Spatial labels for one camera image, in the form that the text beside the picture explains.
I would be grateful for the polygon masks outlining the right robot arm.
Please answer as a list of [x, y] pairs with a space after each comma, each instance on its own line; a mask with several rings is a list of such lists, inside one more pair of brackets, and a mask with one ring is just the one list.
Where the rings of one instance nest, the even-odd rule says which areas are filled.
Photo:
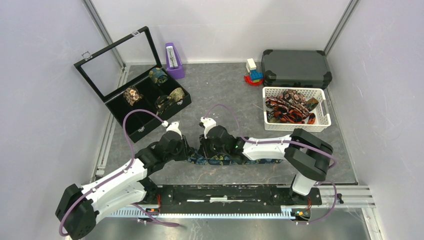
[[196, 164], [247, 165], [277, 164], [287, 161], [296, 170], [289, 199], [302, 204], [311, 189], [326, 180], [337, 164], [333, 147], [304, 129], [277, 138], [234, 137], [225, 127], [213, 126], [199, 137]]

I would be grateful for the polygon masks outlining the blue yellow patterned tie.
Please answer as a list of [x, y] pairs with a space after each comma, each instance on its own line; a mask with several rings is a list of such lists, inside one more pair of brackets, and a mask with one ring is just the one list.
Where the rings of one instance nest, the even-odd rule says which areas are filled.
[[195, 165], [211, 165], [211, 166], [232, 166], [232, 165], [266, 165], [266, 164], [280, 164], [283, 162], [282, 159], [275, 158], [261, 158], [257, 160], [249, 160], [237, 157], [231, 157], [230, 155], [217, 154], [212, 158], [203, 156], [196, 149], [187, 159], [189, 163]]

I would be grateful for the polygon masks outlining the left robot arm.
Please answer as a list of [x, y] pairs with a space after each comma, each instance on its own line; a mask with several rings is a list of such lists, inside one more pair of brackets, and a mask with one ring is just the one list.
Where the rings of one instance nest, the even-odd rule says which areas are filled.
[[86, 185], [69, 185], [55, 211], [59, 234], [79, 240], [111, 213], [141, 201], [153, 203], [157, 185], [149, 176], [170, 161], [186, 161], [190, 151], [185, 136], [170, 130], [108, 175]]

